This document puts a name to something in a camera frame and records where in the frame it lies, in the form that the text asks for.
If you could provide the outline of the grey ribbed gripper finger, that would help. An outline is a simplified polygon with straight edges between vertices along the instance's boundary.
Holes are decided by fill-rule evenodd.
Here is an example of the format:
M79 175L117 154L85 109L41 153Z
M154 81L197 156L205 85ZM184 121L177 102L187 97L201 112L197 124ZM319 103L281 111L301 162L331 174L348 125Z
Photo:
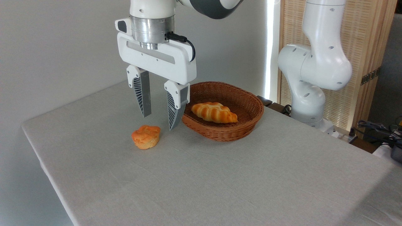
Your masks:
M182 120L186 104L190 102L190 84L181 85L168 80L165 83L165 90L167 92L169 130L171 131Z
M144 117L152 113L149 72L134 65L127 67L129 87L133 88Z

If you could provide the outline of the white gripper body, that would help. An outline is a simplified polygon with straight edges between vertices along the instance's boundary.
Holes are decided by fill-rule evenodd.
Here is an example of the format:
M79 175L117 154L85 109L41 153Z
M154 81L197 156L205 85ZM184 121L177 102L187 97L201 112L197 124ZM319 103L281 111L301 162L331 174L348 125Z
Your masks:
M126 63L182 85L196 78L196 60L190 61L193 49L187 43L170 40L158 44L156 50L148 50L123 32L117 34L117 43L120 57Z

